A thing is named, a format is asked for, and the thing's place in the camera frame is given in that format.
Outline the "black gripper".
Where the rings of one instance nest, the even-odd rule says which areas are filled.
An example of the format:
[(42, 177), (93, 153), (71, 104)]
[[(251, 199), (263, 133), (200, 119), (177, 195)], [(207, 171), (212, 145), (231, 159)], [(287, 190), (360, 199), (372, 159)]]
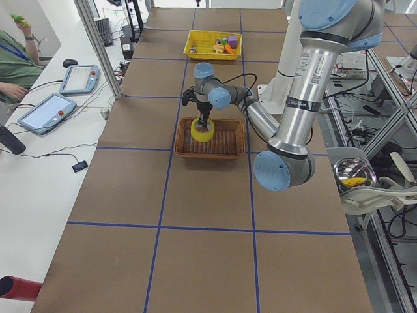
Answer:
[(201, 126), (207, 126), (212, 104), (210, 102), (203, 102), (196, 100), (197, 109), (200, 112), (200, 118), (198, 124)]

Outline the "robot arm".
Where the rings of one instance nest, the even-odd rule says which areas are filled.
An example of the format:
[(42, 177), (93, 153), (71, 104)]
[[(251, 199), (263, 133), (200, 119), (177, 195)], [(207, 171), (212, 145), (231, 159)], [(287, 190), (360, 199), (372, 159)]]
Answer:
[(299, 22), (301, 51), (280, 121), (275, 120), (247, 87), (221, 82), (213, 66), (194, 68), (198, 104), (224, 109), (234, 104), (267, 143), (254, 162), (254, 174), (265, 189), (281, 191), (302, 185), (314, 174), (315, 161), (307, 148), (310, 130), (337, 56), (367, 50), (382, 39), (384, 1), (301, 1), (292, 9)]

